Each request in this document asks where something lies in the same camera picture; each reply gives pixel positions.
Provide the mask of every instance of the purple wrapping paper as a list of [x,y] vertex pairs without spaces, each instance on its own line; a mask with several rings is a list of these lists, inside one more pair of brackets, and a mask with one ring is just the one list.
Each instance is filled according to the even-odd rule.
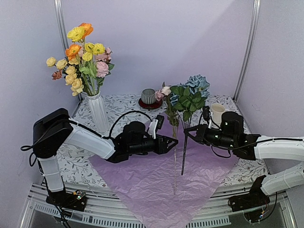
[[[172,136],[167,119],[158,134]],[[176,147],[177,189],[174,191],[174,151],[133,155],[112,164],[95,155],[90,162],[111,190],[147,228],[185,228],[212,196],[238,160],[217,157],[210,147],[188,139],[185,172],[181,176],[184,134]],[[227,155],[226,151],[217,151]]]

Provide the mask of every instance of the red saucer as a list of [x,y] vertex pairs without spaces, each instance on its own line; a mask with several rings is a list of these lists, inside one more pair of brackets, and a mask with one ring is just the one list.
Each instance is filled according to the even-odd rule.
[[157,109],[162,105],[162,100],[156,101],[154,104],[145,104],[142,99],[139,99],[138,104],[140,107],[151,110],[151,109]]

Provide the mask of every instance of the floral tablecloth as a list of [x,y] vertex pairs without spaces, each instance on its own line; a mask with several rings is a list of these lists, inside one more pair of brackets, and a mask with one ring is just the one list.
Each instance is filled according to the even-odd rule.
[[[104,96],[105,108],[108,114],[110,125],[122,114],[131,111],[139,110],[147,113],[151,118],[156,117],[157,114],[164,111],[164,105],[156,110],[146,110],[139,106],[139,95],[107,95]],[[210,96],[206,104],[220,103],[227,109],[239,113],[236,105],[229,96]],[[200,113],[196,112],[192,117],[192,125],[198,123]],[[74,119],[82,124],[96,130],[87,99],[81,103]],[[129,114],[123,117],[115,126],[112,136],[116,136],[122,131],[122,127],[131,121],[148,121],[147,117],[141,114]],[[249,133],[248,127],[245,126],[245,133]],[[108,188],[104,180],[99,176],[97,171],[91,165],[88,158],[92,154],[84,151],[83,156],[71,157],[71,149],[67,145],[62,145],[57,152],[57,159],[60,166],[61,175],[63,180],[69,183],[82,184],[92,187]],[[220,187],[231,186],[236,184],[252,183],[257,177],[267,174],[266,166],[262,160],[247,161],[239,159],[234,165],[233,169],[229,172],[227,177],[223,180]]]

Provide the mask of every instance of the white vase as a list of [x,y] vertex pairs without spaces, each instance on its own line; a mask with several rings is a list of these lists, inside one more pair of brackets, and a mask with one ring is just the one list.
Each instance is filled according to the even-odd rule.
[[109,130],[110,124],[106,115],[104,100],[100,96],[100,92],[95,96],[88,96],[87,98],[97,131],[106,132]]

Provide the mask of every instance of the white mug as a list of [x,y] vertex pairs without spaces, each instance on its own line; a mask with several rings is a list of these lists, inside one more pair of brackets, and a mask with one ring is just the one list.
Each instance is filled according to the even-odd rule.
[[222,122],[222,115],[224,112],[227,112],[228,110],[219,103],[213,103],[211,105],[211,111],[213,113],[212,119],[217,124],[220,125]]

